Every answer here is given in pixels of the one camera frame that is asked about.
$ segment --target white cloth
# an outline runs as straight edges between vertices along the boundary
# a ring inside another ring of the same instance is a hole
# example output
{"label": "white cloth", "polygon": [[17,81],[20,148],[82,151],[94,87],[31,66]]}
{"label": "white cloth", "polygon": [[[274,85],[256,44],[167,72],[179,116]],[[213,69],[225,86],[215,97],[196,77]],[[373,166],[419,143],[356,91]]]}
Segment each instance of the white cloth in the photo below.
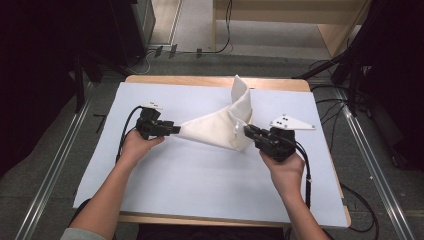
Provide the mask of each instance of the white cloth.
{"label": "white cloth", "polygon": [[181,124],[180,137],[237,151],[252,143],[244,135],[244,126],[252,123],[250,90],[239,77],[234,77],[232,104],[223,109]]}

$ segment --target white bracket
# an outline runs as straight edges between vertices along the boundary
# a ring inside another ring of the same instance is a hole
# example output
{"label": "white bracket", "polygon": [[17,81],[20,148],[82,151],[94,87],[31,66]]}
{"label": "white bracket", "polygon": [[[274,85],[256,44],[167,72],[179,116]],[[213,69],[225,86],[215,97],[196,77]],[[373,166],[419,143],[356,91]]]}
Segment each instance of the white bracket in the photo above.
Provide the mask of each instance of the white bracket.
{"label": "white bracket", "polygon": [[160,106],[159,104],[156,104],[154,102],[149,102],[147,104],[143,104],[143,105],[140,105],[140,106],[145,107],[145,108],[153,108],[153,109],[162,110],[162,106]]}
{"label": "white bracket", "polygon": [[314,125],[302,122],[285,114],[273,120],[269,125],[284,130],[315,130]]}

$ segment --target forearm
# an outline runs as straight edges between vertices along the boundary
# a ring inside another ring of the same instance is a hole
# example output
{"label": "forearm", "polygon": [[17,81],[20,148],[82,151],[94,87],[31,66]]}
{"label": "forearm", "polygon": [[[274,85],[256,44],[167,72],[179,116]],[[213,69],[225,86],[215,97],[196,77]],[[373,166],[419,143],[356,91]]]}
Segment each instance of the forearm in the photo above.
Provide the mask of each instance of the forearm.
{"label": "forearm", "polygon": [[298,239],[328,239],[299,194],[281,196]]}
{"label": "forearm", "polygon": [[89,230],[106,239],[112,239],[131,170],[131,167],[118,161],[103,185],[70,227]]}

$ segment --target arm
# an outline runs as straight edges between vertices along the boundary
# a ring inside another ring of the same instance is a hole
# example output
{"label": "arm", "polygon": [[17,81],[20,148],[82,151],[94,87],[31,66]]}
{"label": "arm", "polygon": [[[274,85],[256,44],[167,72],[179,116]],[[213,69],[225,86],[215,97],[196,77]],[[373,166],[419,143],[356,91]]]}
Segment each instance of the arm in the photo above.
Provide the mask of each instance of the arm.
{"label": "arm", "polygon": [[128,133],[122,147],[122,155],[115,167],[93,198],[72,221],[70,228],[85,229],[106,239],[112,239],[131,171],[152,147],[163,141],[163,137],[144,140],[135,130]]}
{"label": "arm", "polygon": [[308,240],[328,239],[300,194],[305,166],[302,158],[294,153],[279,163],[263,152],[259,152],[259,154],[271,172],[272,182],[283,200],[296,236],[299,239]]}

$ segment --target wrist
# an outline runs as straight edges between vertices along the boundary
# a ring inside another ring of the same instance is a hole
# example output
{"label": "wrist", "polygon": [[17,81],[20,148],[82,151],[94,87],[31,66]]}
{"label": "wrist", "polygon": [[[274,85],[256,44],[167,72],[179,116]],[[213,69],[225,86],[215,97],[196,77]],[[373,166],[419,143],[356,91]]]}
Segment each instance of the wrist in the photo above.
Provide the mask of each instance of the wrist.
{"label": "wrist", "polygon": [[134,163],[134,161],[131,161],[131,159],[128,159],[126,156],[122,155],[118,162],[115,164],[114,169],[116,169],[116,171],[122,172],[123,174],[130,174],[136,165],[137,163]]}
{"label": "wrist", "polygon": [[280,194],[284,205],[292,205],[299,202],[304,202],[300,191],[293,191],[290,193]]}

